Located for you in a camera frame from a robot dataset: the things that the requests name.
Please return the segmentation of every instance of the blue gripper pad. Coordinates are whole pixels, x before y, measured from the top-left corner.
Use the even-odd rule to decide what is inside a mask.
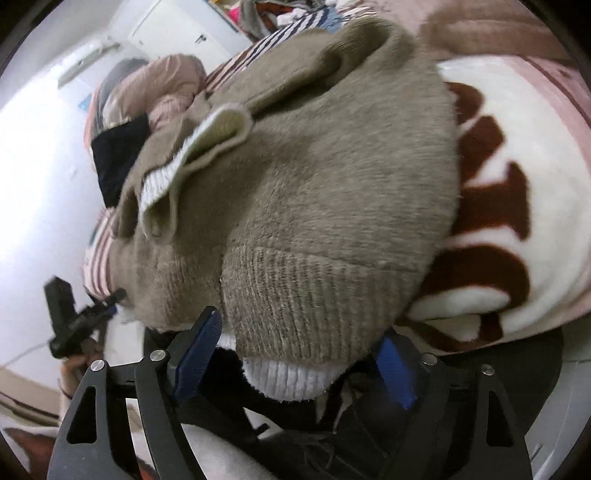
[[[416,386],[420,362],[412,342],[401,335],[386,335],[374,358],[391,398],[405,410],[411,409],[419,397]]]
[[[193,327],[168,347],[167,377],[177,403],[197,395],[199,384],[222,334],[222,316],[207,307]]]

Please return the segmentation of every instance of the brown knit sweater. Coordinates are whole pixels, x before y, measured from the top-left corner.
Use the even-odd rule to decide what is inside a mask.
[[[118,207],[114,285],[150,327],[183,329],[221,307],[241,356],[357,360],[454,219],[452,102],[388,21],[295,36],[148,139]],[[138,222],[144,180],[180,157]]]

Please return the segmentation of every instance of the striped fabric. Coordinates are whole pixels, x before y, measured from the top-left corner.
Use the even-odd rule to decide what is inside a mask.
[[[297,22],[287,25],[251,45],[209,75],[206,80],[207,91],[209,93],[214,92],[265,52],[301,31],[308,28],[334,28],[337,24],[342,26],[356,18],[377,16],[373,8],[364,7],[361,2],[355,2],[348,7],[337,9],[339,14],[337,21],[335,21],[334,15],[329,13],[330,9],[324,8],[316,13],[302,17]],[[101,300],[107,298],[113,289],[109,275],[109,250],[113,243],[111,226],[114,213],[114,209],[106,209],[101,212],[95,231],[90,238],[89,246],[86,248],[82,265],[82,276],[86,290],[90,295]]]

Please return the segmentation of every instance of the hand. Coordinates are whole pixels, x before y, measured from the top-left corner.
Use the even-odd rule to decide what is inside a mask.
[[[83,351],[87,354],[71,356],[61,365],[61,389],[71,397],[76,393],[82,379],[80,373],[83,374],[95,360],[103,358],[102,346],[92,339],[84,340]]]

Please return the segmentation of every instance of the silver bolt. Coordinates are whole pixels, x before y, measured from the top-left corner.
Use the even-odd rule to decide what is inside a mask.
[[[495,374],[495,369],[492,365],[484,364],[480,367],[480,371],[484,373],[487,377],[492,377]]]
[[[423,362],[428,367],[432,367],[437,363],[437,357],[432,353],[424,353],[421,355],[421,362]]]
[[[166,357],[166,352],[164,350],[154,350],[150,354],[150,360],[153,362],[160,362],[164,357]]]
[[[92,362],[90,369],[93,372],[98,372],[99,370],[103,370],[104,366],[105,362],[103,360],[95,360],[94,362]]]

